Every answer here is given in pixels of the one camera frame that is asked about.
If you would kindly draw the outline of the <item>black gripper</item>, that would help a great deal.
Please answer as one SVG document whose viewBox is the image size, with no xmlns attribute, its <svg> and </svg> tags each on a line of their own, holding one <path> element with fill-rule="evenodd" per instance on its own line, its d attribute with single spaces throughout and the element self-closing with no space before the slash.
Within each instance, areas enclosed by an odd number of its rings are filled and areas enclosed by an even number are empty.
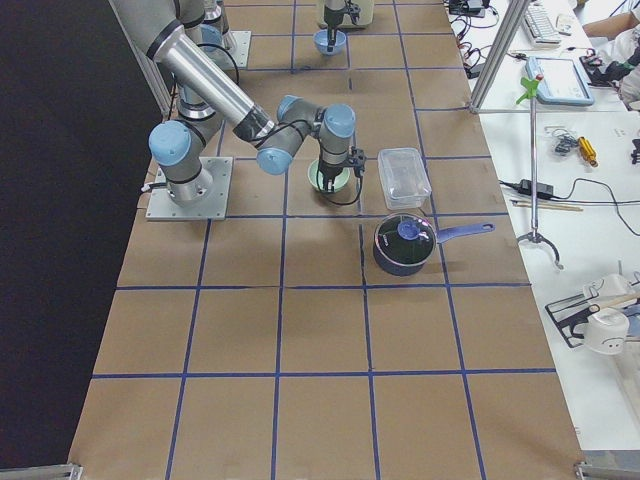
<svg viewBox="0 0 640 480">
<path fill-rule="evenodd" d="M 348 183 L 350 173 L 346 168 L 320 160 L 317 168 L 317 188 L 322 193 L 335 193 Z"/>
<path fill-rule="evenodd" d="M 360 6 L 351 0 L 325 0 L 323 7 L 323 19 L 327 25 L 327 47 L 328 53 L 332 53 L 335 48 L 335 29 L 344 23 L 344 17 L 356 26 L 360 18 Z"/>
</svg>

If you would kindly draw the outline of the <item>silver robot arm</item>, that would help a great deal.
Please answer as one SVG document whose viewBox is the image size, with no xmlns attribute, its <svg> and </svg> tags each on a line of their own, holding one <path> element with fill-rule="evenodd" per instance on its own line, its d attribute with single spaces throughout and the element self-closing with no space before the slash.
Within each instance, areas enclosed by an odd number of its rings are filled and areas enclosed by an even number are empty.
<svg viewBox="0 0 640 480">
<path fill-rule="evenodd" d="M 271 175 L 287 171 L 303 142 L 314 138 L 319 159 L 311 181 L 329 197 L 336 181 L 350 168 L 364 172 L 364 153 L 353 146 L 356 116 L 345 104 L 327 107 L 287 95 L 275 119 L 252 100 L 209 55 L 226 49 L 230 38 L 221 1 L 115 1 L 112 4 L 133 46 L 163 66 L 179 93 L 175 118 L 158 124 L 149 135 L 149 148 L 164 181 L 165 198 L 180 207 L 207 206 L 223 197 L 212 172 L 200 157 L 223 123 L 252 145 L 262 170 Z"/>
<path fill-rule="evenodd" d="M 337 54 L 338 33 L 344 17 L 348 17 L 352 25 L 357 25 L 361 9 L 353 1 L 321 1 L 320 5 L 326 28 L 315 35 L 314 44 L 323 55 Z M 235 49 L 235 38 L 229 30 L 223 1 L 205 2 L 205 17 L 200 28 L 203 39 L 200 46 L 207 52 L 231 53 Z"/>
</svg>

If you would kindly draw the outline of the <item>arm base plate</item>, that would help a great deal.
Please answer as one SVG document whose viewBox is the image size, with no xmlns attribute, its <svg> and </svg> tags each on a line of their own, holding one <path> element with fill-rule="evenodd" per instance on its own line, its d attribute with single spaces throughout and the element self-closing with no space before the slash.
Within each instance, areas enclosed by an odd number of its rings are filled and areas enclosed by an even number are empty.
<svg viewBox="0 0 640 480">
<path fill-rule="evenodd" d="M 248 30 L 229 30 L 222 36 L 227 54 L 222 53 L 219 64 L 223 69 L 246 69 L 249 60 L 252 32 Z"/>
<path fill-rule="evenodd" d="M 222 221 L 226 218 L 234 159 L 200 157 L 199 176 L 188 183 L 170 182 L 158 167 L 145 217 L 150 221 Z"/>
</svg>

